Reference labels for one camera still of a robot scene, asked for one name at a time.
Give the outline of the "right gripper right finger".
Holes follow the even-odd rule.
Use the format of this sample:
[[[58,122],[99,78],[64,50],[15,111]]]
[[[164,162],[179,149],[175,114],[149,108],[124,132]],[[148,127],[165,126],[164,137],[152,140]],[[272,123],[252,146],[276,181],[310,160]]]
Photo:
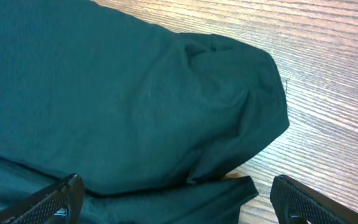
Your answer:
[[[358,213],[287,176],[274,178],[270,201],[279,224],[358,224]]]

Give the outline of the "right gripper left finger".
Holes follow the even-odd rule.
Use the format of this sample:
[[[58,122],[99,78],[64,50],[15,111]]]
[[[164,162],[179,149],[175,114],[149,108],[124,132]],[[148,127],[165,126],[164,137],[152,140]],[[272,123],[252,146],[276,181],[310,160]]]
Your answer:
[[[78,174],[70,174],[1,210],[0,224],[76,224],[84,199],[82,178]]]

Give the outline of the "black t-shirt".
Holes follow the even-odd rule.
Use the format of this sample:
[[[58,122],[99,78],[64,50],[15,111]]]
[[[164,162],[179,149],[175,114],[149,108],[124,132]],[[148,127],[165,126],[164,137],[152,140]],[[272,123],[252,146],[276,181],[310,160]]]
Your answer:
[[[0,210],[69,174],[81,223],[237,223],[289,126],[265,51],[93,1],[0,1]]]

